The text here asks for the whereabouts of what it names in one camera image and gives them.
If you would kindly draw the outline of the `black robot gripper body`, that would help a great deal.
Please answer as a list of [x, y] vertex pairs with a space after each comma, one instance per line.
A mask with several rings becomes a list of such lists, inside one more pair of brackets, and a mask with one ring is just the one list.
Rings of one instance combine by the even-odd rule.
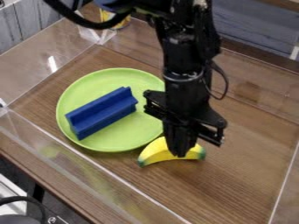
[[211, 74], [192, 73], [164, 75], [164, 91], [144, 91], [144, 112], [169, 121], [180, 127], [191, 125], [197, 129], [197, 139], [220, 146], [224, 140], [227, 121], [212, 109]]

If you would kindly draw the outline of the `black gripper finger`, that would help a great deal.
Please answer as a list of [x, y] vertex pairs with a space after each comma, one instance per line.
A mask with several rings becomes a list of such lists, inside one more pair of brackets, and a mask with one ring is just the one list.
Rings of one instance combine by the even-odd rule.
[[179, 157], [184, 157], [189, 149], [195, 146], [197, 141], [197, 129], [191, 125], [183, 125], [180, 127], [181, 131], [181, 146]]
[[169, 121], [163, 122], [163, 133], [169, 152], [175, 156], [180, 156], [180, 126]]

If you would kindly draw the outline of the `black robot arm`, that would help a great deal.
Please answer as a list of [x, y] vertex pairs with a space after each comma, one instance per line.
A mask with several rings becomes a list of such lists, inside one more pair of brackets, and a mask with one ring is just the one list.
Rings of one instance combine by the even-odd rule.
[[144, 112], [163, 121], [169, 152], [184, 157], [199, 139], [221, 144], [227, 121], [212, 109], [211, 78], [220, 35], [212, 0], [94, 0], [113, 13], [138, 12], [155, 28], [163, 49], [164, 90], [144, 91]]

